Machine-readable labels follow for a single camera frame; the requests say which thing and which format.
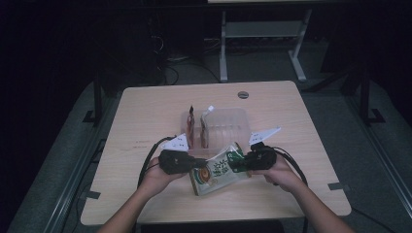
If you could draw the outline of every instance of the human hand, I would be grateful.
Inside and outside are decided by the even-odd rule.
[[[167,175],[159,166],[158,158],[153,158],[149,163],[149,169],[138,187],[149,196],[149,198],[158,195],[171,182],[183,177],[185,174]]]
[[[264,175],[268,183],[276,183],[287,192],[292,191],[297,184],[303,183],[285,158],[279,154],[276,157],[276,163],[270,169],[250,172],[252,175]]]

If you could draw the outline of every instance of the paper piece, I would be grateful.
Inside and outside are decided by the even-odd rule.
[[[278,126],[273,129],[252,133],[251,139],[249,140],[249,145],[254,145],[256,143],[263,142],[263,140],[270,138],[272,135],[277,133],[279,130],[281,130],[281,127]]]
[[[188,139],[186,134],[181,134],[178,137],[172,139],[171,141],[163,144],[161,146],[164,150],[175,150],[175,151],[188,151]]]

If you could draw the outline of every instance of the wooden table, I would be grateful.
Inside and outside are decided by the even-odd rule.
[[[249,98],[240,99],[239,91]],[[81,217],[85,225],[104,223],[136,189],[143,162],[163,137],[180,134],[181,114],[197,110],[239,107],[247,112],[253,132],[281,126],[265,143],[288,151],[309,186],[339,216],[351,207],[316,128],[292,82],[220,83],[135,87],[124,91],[91,191]],[[303,216],[291,194],[267,183],[262,176],[234,183],[205,196],[195,196],[189,176],[172,182],[153,198],[139,223],[199,222]]]

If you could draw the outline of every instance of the clear plastic container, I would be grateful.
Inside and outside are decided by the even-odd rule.
[[[201,147],[200,141],[200,117],[206,110],[195,110],[194,115],[194,145],[188,151],[192,156],[210,158],[215,156],[225,146],[236,142],[245,151],[249,149],[249,138],[251,128],[246,115],[246,111],[241,108],[215,109],[206,116],[209,128],[209,147]],[[181,132],[187,129],[187,119],[189,112],[182,113]]]

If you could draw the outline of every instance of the forearm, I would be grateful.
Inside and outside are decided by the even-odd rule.
[[[304,183],[298,183],[292,195],[316,232],[354,232]]]
[[[145,189],[137,189],[98,232],[130,232],[149,200],[150,195],[145,193]]]

